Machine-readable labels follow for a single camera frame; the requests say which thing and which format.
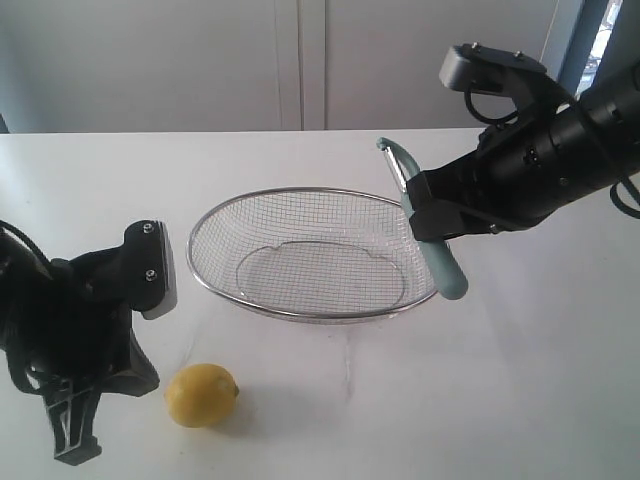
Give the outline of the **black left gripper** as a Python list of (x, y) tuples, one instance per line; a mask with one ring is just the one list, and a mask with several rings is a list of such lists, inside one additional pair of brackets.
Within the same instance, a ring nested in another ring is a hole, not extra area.
[(47, 264), (13, 239), (1, 241), (1, 350), (21, 392), (43, 395), (54, 459), (78, 466), (102, 453), (93, 422), (102, 383), (144, 396), (159, 375), (118, 300), (96, 301), (74, 265)]

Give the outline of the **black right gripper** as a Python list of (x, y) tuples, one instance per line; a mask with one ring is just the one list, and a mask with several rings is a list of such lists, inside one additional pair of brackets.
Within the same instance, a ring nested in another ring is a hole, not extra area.
[(492, 118), (476, 151), (407, 182), (419, 241), (531, 228), (562, 206), (618, 181), (604, 133), (545, 74), (509, 74), (471, 94), (505, 96), (515, 110)]

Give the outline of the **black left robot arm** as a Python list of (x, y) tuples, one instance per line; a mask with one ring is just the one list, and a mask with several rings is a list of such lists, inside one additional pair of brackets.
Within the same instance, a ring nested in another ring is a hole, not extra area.
[(158, 387), (132, 316), (153, 320), (176, 304), (161, 221), (137, 221), (121, 245), (73, 259), (49, 259), (1, 224), (1, 349), (15, 387), (44, 402), (56, 460), (76, 466), (100, 455), (93, 421), (102, 394), (140, 397)]

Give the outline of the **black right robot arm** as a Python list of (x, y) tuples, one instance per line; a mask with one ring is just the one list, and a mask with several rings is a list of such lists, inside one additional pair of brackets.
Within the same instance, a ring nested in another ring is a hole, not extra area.
[(463, 44), (440, 78), (487, 127), (475, 150), (408, 181), (416, 239), (527, 230), (603, 188), (638, 217), (617, 192), (639, 171), (637, 64), (575, 98), (529, 56)]

